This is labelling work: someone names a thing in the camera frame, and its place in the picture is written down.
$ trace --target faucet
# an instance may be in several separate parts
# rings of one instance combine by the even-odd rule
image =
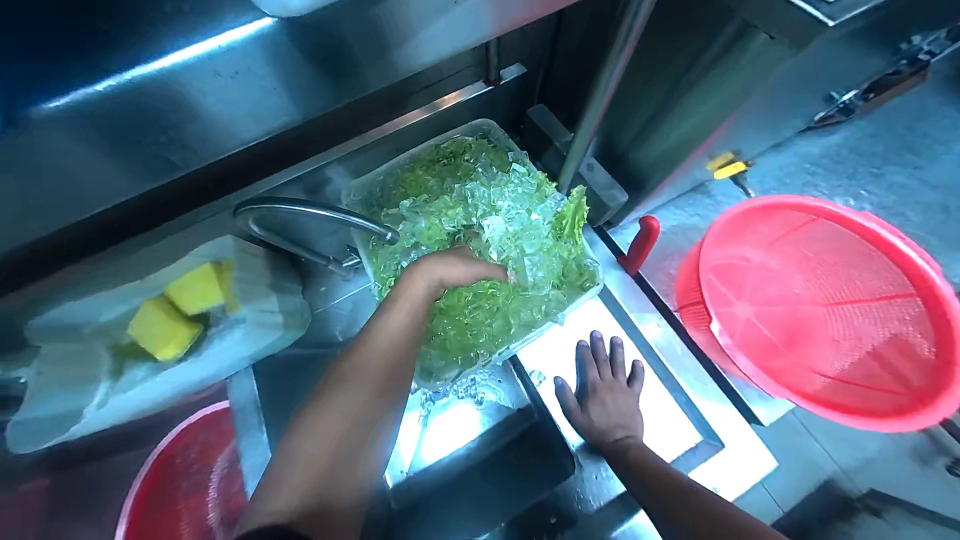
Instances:
[[[237,225],[241,229],[261,240],[283,248],[290,253],[317,262],[344,278],[352,276],[356,269],[363,265],[360,257],[351,253],[348,257],[340,260],[329,255],[324,255],[291,242],[280,234],[265,229],[256,223],[258,215],[275,211],[306,213],[319,216],[322,219],[336,222],[339,225],[359,229],[379,236],[383,241],[391,245],[396,244],[400,239],[400,234],[394,229],[368,219],[356,212],[291,197],[256,197],[240,203],[233,209],[233,219],[236,220]]]

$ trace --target green lettuce leaf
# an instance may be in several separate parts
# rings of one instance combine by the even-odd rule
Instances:
[[[369,212],[400,233],[393,246],[371,242],[378,299],[406,265],[459,244],[514,278],[450,290],[437,301],[418,379],[450,382],[486,364],[599,283],[584,248],[585,189],[564,197],[525,154],[460,136],[425,149],[395,174],[385,184],[398,189]]]

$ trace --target red plastic basket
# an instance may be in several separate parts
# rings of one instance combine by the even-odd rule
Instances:
[[[133,481],[114,540],[232,538],[247,505],[228,402],[160,441]]]
[[[773,396],[876,431],[960,407],[960,302],[929,254],[870,213],[792,195],[742,203],[676,286],[704,352]]]

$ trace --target sponge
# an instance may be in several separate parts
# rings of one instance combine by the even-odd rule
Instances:
[[[222,287],[220,265],[216,262],[205,262],[176,278],[163,293],[187,315],[222,306],[227,297]]]
[[[169,300],[156,296],[144,302],[127,334],[161,362],[174,362],[197,341],[204,325],[187,319]]]

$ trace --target hand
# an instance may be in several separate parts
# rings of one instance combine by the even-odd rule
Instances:
[[[434,298],[447,289],[466,287],[481,280],[507,281],[507,269],[473,256],[467,246],[457,246],[418,258],[403,271],[408,278],[425,286]]]
[[[555,377],[553,381],[564,416],[601,454],[622,444],[642,442],[639,400],[643,363],[634,360],[627,376],[622,339],[611,338],[610,356],[599,331],[590,333],[589,345],[583,340],[577,344],[576,397],[565,380]]]

